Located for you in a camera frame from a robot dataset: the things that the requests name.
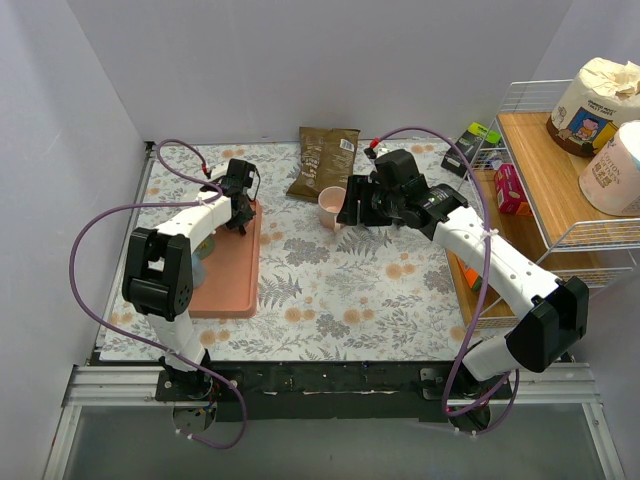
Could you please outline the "pink mug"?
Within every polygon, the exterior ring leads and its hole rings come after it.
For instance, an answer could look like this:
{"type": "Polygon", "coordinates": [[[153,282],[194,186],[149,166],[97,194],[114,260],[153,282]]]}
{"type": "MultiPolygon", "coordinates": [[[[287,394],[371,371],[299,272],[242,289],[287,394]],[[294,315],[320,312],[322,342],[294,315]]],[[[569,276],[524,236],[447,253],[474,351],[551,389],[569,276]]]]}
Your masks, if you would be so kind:
{"type": "Polygon", "coordinates": [[[337,221],[344,200],[346,190],[340,186],[327,187],[320,192],[317,199],[319,210],[319,220],[323,227],[333,232],[341,229],[341,224],[337,221]]]}

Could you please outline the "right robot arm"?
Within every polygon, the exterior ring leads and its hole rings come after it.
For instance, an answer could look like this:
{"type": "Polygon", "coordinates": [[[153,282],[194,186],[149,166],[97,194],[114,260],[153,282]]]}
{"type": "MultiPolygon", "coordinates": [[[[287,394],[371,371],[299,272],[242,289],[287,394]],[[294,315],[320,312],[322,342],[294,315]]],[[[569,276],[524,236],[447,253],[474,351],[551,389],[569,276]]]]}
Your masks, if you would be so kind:
{"type": "Polygon", "coordinates": [[[368,175],[349,176],[337,221],[421,232],[480,274],[516,315],[519,322],[509,333],[474,345],[453,371],[453,387],[464,397],[479,395],[498,374],[543,372],[586,333],[586,284],[578,277],[563,280],[531,262],[454,188],[429,186],[406,150],[377,158],[368,175]]]}

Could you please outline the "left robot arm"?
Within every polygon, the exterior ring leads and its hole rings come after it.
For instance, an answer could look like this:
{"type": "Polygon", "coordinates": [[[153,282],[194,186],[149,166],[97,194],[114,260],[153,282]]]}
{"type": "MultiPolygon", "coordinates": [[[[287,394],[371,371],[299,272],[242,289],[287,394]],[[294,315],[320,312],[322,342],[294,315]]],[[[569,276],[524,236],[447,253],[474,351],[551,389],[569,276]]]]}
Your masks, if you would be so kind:
{"type": "Polygon", "coordinates": [[[171,385],[200,400],[215,383],[194,316],[248,317],[256,311],[261,207],[257,167],[231,159],[209,173],[194,204],[129,237],[123,298],[168,351],[171,385]]]}

